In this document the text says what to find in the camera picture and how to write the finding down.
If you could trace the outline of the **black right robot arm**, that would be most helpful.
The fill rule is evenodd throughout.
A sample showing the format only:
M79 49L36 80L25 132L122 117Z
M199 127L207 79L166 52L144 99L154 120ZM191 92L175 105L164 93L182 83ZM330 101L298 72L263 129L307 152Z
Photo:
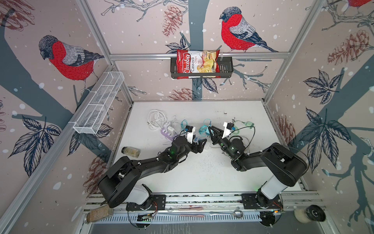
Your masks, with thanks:
M275 204L274 199L288 187L293 187L308 171L309 164L289 147L273 143L266 149L247 154L243 140L239 137L230 138L234 132L233 124L229 123L224 130L215 126L208 128L212 144L219 145L221 150L231 159L231 165L240 172L253 168L267 167L272 176L257 191L257 206L266 209Z

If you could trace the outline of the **white charger with cable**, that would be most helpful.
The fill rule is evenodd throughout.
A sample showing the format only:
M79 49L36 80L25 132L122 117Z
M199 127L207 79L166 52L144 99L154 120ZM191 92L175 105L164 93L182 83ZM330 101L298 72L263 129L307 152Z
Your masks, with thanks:
M163 126L163 132L168 134L168 135L176 135L177 134L177 131L176 129L172 126L171 122L166 122Z

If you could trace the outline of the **teal charger round plug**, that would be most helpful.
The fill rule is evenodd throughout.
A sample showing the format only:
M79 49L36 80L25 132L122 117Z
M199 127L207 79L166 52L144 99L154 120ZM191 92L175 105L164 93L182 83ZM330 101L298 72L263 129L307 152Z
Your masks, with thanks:
M199 128L199 134L204 137L209 137L209 127L211 126L211 120L210 119L205 119L203 120L202 126Z

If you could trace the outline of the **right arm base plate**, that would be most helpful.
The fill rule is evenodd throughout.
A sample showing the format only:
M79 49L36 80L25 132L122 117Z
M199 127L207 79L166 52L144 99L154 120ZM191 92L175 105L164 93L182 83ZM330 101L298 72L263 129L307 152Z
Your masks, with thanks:
M268 199L266 196L255 194L255 193L244 193L241 194L241 203L247 210L255 209L272 209L282 210L283 202L280 195L277 195L273 199Z

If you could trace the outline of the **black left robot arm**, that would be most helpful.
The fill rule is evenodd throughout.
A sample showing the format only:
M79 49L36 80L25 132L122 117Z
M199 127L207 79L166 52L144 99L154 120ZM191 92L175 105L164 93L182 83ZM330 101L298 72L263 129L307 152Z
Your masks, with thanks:
M97 182L105 199L102 204L115 208L127 202L135 203L144 210L149 209L154 204L154 195L146 185L136 187L136 183L144 177L171 171L190 152L201 153L206 142L206 139L189 142L186 137L178 136L170 147L154 158L131 160L127 156L121 157Z

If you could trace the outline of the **teal charger with cable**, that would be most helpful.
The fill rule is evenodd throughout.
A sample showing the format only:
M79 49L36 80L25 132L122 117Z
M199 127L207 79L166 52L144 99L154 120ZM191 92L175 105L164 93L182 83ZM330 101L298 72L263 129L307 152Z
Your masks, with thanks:
M186 126L188 125L187 120L182 120L181 122L181 130L185 130Z

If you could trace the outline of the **purple power strip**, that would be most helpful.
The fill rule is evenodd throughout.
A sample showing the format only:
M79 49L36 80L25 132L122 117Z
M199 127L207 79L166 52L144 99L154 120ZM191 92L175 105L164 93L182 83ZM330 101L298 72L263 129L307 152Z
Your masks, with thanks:
M161 134L168 140L173 141L174 137L176 136L175 132L170 132L168 129L162 129Z

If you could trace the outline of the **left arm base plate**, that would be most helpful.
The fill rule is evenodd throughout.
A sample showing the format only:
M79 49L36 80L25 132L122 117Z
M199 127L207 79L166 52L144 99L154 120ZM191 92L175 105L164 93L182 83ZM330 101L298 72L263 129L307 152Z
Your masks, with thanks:
M166 195L151 195L142 204L130 202L126 206L126 211L161 211L165 209Z

